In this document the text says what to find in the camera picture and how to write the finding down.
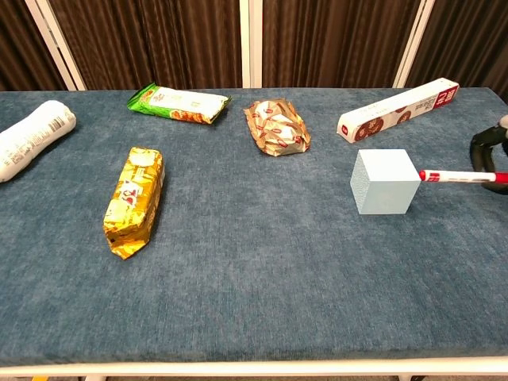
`gold snack package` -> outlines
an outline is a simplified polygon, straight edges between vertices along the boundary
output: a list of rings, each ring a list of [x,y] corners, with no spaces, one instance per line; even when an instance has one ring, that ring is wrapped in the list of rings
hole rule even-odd
[[[161,153],[132,147],[102,225],[111,251],[123,260],[150,240],[163,181]]]
[[[310,134],[305,123],[286,99],[254,102],[244,112],[252,138],[268,155],[289,155],[309,149]]]

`blue felt surface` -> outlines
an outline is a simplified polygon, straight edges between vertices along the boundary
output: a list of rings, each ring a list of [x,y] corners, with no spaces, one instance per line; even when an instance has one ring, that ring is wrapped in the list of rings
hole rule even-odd
[[[406,215],[360,216],[349,187],[359,148],[470,170],[472,135],[508,114],[493,92],[356,144],[339,116],[400,90],[211,92],[233,96],[211,127],[135,114],[132,91],[0,93],[0,130],[48,99],[78,118],[0,184],[0,365],[508,355],[508,198],[423,183]],[[308,152],[252,140],[242,109],[277,97]],[[152,241],[124,262],[102,219],[134,145],[163,153],[167,180]]]

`white box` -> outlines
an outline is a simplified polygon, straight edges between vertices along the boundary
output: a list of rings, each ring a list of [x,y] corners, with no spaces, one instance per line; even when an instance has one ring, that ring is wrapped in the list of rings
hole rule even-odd
[[[361,149],[350,184],[360,214],[404,214],[420,182],[405,149]]]
[[[337,133],[349,143],[362,140],[418,115],[450,103],[459,84],[436,79],[371,105],[342,114]]]

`brown curtain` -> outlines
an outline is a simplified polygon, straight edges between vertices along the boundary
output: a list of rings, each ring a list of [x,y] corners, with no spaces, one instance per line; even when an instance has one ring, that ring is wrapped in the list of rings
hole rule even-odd
[[[490,87],[508,102],[508,1],[437,0],[406,85],[436,78]]]
[[[0,0],[0,91],[66,90],[24,0]]]
[[[241,87],[238,0],[51,0],[88,89]]]
[[[264,0],[265,87],[391,87],[419,0]]]

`white table edge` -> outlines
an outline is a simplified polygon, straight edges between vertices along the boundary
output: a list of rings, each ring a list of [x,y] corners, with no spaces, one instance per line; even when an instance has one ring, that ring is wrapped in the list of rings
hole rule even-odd
[[[403,360],[52,364],[0,368],[0,377],[508,375],[508,356]]]

